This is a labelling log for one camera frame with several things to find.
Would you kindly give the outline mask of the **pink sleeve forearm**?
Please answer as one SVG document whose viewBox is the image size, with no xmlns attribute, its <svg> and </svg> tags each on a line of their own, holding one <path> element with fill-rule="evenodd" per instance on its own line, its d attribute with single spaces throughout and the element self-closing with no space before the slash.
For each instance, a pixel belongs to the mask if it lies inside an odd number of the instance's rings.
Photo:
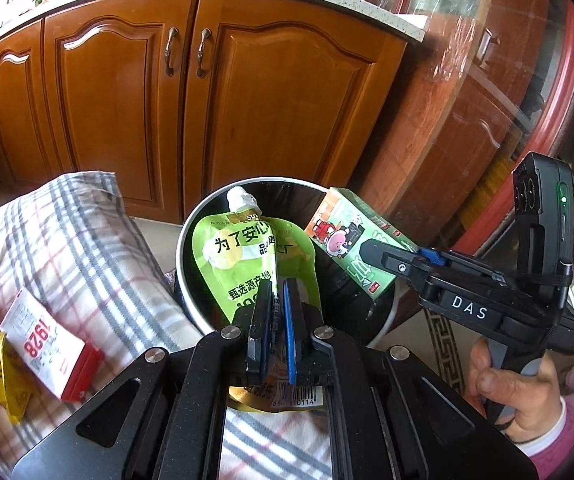
<svg viewBox="0 0 574 480">
<path fill-rule="evenodd" d="M 535 440 L 517 444 L 534 463 L 540 479 L 547 479 L 574 445 L 574 367 L 567 374 L 564 385 L 569 394 L 561 398 L 561 414 L 556 424 Z"/>
</svg>

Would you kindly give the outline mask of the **person's right hand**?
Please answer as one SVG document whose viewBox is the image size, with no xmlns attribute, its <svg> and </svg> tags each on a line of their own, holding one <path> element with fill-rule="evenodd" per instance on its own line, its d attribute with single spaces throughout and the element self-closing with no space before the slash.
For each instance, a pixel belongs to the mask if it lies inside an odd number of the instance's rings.
<svg viewBox="0 0 574 480">
<path fill-rule="evenodd" d="M 535 376 L 496 370 L 484 338 L 479 338 L 470 351 L 465 399 L 481 414 L 482 399 L 513 408 L 512 416 L 499 418 L 496 424 L 509 440 L 519 444 L 543 437 L 564 411 L 556 366 L 548 353 Z"/>
</svg>

